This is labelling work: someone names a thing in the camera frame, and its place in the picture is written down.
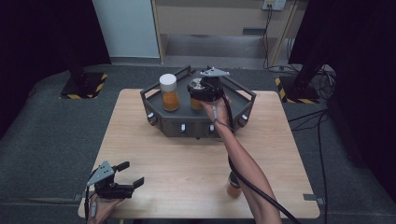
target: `white wall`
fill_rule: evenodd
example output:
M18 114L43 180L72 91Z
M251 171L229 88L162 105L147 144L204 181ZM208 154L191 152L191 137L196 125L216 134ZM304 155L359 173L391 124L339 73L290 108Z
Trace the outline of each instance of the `white wall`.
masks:
M93 0L110 57L160 58L150 0Z

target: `power socket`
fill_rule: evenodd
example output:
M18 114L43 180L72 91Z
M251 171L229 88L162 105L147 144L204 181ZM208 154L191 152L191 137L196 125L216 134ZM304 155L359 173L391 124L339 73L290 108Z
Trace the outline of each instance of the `power socket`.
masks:
M287 0L264 0L262 4L262 10L269 10L268 6L271 6L272 10L281 11L286 5Z

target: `yellow and black hazard tape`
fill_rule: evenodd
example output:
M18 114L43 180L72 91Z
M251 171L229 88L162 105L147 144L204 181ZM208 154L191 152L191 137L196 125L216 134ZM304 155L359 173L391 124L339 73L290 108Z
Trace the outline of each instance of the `yellow and black hazard tape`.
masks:
M282 100L283 103L295 103L295 104L319 104L319 100L313 100L313 99L289 99L288 96L285 93L285 90L283 89L282 83L280 82L280 79L277 77L275 79L275 83L277 85L277 89L279 90L279 95L280 99Z
M105 84L107 75L103 74L101 81L99 82L98 86L96 87L96 91L93 94L61 94L62 99L94 99L99 95L100 90L103 88Z

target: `person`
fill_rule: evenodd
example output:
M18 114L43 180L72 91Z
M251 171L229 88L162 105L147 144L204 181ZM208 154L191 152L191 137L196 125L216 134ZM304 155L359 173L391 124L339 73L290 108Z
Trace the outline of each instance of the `person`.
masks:
M230 127L227 125L228 114L227 108L222 99L216 102L200 102L204 107L206 114L210 117L215 128L221 137L227 153L233 162L234 167L245 179L251 182L258 189L261 189L267 195L276 199L275 194L266 178L264 172L248 154L244 147L239 143ZM268 203L261 195L257 194L253 189L245 185L238 179L243 194L247 199L247 204L257 224L279 224L282 223L280 212L273 205ZM111 214L112 209L120 203L120 200L99 201L97 203L96 217L91 218L92 222L100 224Z

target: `bottle cap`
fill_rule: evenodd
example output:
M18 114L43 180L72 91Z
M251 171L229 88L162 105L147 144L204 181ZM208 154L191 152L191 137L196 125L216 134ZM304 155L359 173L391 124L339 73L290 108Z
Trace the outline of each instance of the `bottle cap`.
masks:
M174 91L177 87L177 80L173 74L164 74L160 77L161 90Z

